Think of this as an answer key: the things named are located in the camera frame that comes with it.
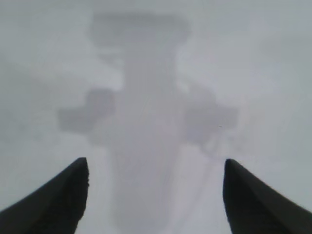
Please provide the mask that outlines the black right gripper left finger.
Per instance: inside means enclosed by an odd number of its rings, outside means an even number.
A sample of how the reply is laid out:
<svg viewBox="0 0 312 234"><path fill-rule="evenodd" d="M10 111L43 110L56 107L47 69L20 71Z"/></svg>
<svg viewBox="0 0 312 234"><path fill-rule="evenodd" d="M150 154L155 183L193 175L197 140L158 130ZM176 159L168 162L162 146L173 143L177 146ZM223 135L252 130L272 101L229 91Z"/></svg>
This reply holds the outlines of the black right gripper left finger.
<svg viewBox="0 0 312 234"><path fill-rule="evenodd" d="M2 234L73 234L84 215L87 159L77 158L47 183L0 213Z"/></svg>

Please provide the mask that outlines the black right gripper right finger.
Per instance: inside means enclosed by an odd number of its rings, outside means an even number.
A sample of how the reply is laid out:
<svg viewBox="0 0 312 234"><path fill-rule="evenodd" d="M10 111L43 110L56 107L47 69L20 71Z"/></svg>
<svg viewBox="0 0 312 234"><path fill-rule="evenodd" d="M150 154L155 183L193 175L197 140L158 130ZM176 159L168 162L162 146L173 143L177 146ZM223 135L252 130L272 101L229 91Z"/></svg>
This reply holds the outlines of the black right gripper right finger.
<svg viewBox="0 0 312 234"><path fill-rule="evenodd" d="M234 159L224 166L223 202L233 234L310 234L312 214Z"/></svg>

